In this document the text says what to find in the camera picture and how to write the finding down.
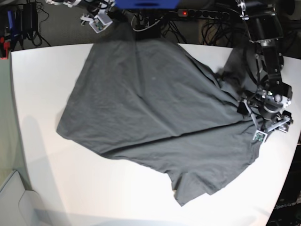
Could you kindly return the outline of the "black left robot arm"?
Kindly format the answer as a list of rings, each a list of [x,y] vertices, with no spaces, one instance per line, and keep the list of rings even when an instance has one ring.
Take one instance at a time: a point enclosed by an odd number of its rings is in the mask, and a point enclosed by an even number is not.
[[[276,41],[283,37],[283,30],[275,9],[276,1],[239,0],[237,5],[250,42],[261,47],[254,53],[255,74],[251,72],[246,50],[243,50],[243,62],[256,90],[243,94],[238,113],[252,118],[256,128],[253,140],[264,142],[269,133],[275,130],[287,132],[293,123],[291,113],[286,110],[291,104],[292,87],[282,81],[284,60],[276,46]]]

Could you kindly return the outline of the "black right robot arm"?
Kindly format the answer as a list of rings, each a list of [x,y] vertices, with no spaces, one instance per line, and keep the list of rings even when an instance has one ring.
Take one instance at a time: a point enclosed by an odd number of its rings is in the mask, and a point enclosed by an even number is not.
[[[66,5],[70,8],[85,9],[87,12],[81,16],[81,23],[89,23],[99,30],[112,24],[113,21],[108,13],[116,3],[114,0],[46,0],[45,2],[55,6]]]

